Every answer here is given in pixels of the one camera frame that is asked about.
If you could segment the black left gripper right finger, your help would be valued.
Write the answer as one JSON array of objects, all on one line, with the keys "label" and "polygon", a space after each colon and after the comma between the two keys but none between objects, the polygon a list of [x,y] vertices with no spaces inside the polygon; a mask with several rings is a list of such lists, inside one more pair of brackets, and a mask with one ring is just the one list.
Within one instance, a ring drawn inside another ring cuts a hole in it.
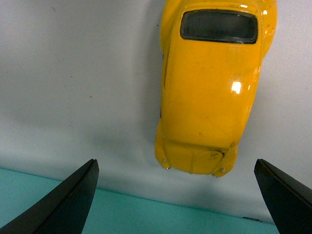
[{"label": "black left gripper right finger", "polygon": [[258,159],[254,174],[281,234],[312,232],[312,190],[269,162]]}]

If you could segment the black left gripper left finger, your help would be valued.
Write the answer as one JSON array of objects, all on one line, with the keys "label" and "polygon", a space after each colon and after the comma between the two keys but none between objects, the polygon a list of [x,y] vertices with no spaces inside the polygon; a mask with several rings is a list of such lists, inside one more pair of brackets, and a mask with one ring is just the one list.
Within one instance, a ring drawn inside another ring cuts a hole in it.
[{"label": "black left gripper left finger", "polygon": [[98,161],[91,159],[28,210],[4,225],[2,234],[80,234],[98,182]]}]

